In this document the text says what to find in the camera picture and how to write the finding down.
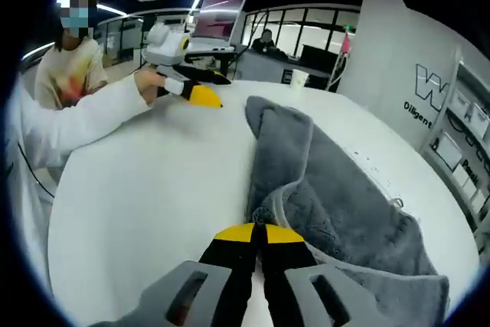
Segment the person's left hand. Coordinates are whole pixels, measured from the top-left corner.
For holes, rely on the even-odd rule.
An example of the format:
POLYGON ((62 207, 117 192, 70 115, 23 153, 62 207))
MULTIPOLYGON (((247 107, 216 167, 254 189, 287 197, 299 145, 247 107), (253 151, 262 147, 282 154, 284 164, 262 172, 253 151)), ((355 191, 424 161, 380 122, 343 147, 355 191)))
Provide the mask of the person's left hand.
POLYGON ((154 69, 137 70, 133 77, 140 92, 150 87, 163 87, 166 81, 166 77, 158 74, 154 69))

